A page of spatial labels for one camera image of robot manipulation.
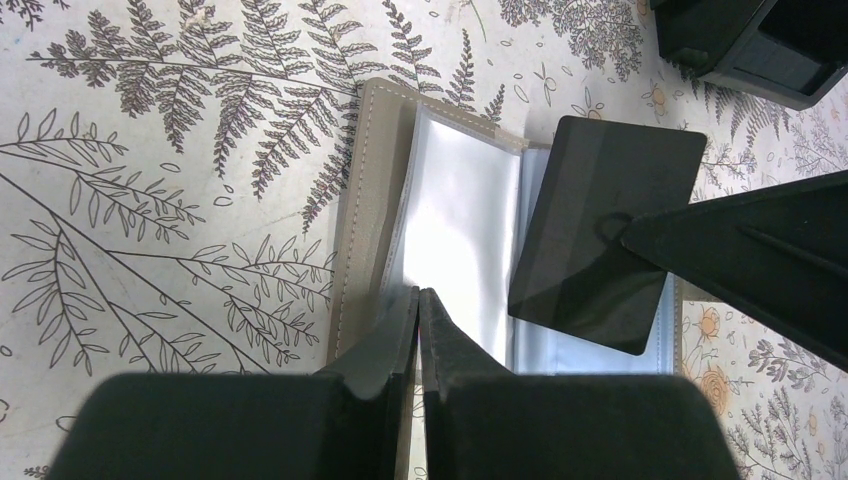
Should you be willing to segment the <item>grey leather card holder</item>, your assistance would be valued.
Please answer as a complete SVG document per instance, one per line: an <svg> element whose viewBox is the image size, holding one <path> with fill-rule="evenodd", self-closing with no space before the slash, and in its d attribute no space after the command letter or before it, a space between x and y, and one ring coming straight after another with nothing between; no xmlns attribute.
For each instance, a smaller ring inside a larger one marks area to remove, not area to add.
<svg viewBox="0 0 848 480"><path fill-rule="evenodd" d="M666 272L640 355L509 314L552 144L511 136L388 80L366 81L340 218L327 360L361 341L392 301L417 287L433 289L455 324L513 372L672 373L677 336Z"/></svg>

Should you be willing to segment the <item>black card tray box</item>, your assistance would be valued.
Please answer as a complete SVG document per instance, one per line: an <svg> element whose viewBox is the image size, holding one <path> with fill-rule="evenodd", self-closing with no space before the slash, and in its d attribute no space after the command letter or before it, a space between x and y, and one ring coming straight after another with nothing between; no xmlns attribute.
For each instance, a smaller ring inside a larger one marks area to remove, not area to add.
<svg viewBox="0 0 848 480"><path fill-rule="evenodd" d="M660 56L685 74L796 111L847 73L844 1L653 1Z"/></svg>

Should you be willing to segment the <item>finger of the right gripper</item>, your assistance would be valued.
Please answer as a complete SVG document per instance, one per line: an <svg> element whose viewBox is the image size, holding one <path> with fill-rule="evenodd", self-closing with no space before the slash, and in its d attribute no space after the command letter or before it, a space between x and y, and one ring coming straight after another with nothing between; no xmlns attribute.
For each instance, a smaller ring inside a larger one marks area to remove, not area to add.
<svg viewBox="0 0 848 480"><path fill-rule="evenodd" d="M846 369L846 172L643 215L621 242Z"/></svg>

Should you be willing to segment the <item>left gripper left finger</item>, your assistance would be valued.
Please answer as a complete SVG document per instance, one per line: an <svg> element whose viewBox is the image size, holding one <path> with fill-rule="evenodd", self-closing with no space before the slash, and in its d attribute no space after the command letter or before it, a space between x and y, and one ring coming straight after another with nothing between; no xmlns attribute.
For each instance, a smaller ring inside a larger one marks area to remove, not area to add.
<svg viewBox="0 0 848 480"><path fill-rule="evenodd" d="M403 479L420 292L303 374L121 374L80 409L53 479Z"/></svg>

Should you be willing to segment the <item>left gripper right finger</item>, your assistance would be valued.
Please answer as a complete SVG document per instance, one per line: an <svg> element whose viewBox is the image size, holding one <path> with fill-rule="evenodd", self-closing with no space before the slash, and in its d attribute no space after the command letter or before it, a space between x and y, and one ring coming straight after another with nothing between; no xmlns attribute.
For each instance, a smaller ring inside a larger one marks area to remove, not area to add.
<svg viewBox="0 0 848 480"><path fill-rule="evenodd" d="M711 406L674 375L510 372L419 297L433 479L735 479Z"/></svg>

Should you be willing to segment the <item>black credit card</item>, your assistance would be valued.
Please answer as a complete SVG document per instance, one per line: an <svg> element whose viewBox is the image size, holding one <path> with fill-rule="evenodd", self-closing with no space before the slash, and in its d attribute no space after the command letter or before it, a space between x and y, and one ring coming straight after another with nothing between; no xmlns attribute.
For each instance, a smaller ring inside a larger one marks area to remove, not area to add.
<svg viewBox="0 0 848 480"><path fill-rule="evenodd" d="M509 314L642 354L666 273L622 237L642 215L689 204L707 143L695 131L562 117L509 288Z"/></svg>

